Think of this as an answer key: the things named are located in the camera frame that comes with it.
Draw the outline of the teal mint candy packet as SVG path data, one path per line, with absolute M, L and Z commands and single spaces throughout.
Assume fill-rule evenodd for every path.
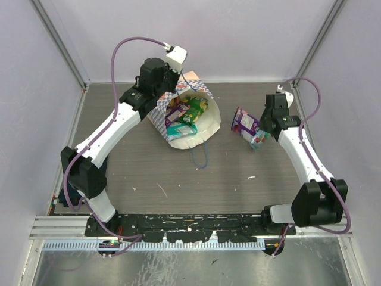
M 271 138 L 271 134 L 259 129 L 255 133 L 249 144 L 253 150 L 257 150 L 269 138 Z

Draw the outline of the blue checkered paper bag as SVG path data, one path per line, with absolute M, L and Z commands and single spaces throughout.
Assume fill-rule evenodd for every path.
M 201 118 L 195 122 L 196 134 L 170 139 L 165 126 L 167 107 L 172 99 L 186 96 L 207 99 L 208 108 L 203 112 Z M 220 129 L 220 109 L 214 95 L 195 72 L 190 71 L 182 74 L 177 82 L 176 91 L 165 93 L 159 99 L 157 106 L 147 115 L 147 118 L 171 147 L 178 150 L 189 150 L 193 160 L 195 159 L 194 148 L 202 145 L 206 156 L 205 161 L 208 162 L 206 142 Z

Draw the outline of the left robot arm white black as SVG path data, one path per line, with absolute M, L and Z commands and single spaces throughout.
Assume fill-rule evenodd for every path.
M 64 195 L 71 185 L 86 200 L 103 223 L 116 214 L 106 193 L 107 178 L 101 166 L 117 143 L 156 106 L 166 92 L 175 92 L 183 69 L 183 60 L 167 57 L 149 58 L 140 68 L 135 84 L 117 98 L 117 105 L 107 119 L 76 148 L 61 151 L 64 171 Z

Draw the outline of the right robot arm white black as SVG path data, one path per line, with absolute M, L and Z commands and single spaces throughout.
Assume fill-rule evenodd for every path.
M 266 95 L 259 127 L 286 151 L 301 188 L 291 203 L 265 206 L 261 220 L 264 226 L 290 224 L 324 229 L 339 223 L 346 214 L 348 186 L 324 167 L 312 149 L 301 119 L 289 114 L 292 102 L 293 96 L 288 92 Z

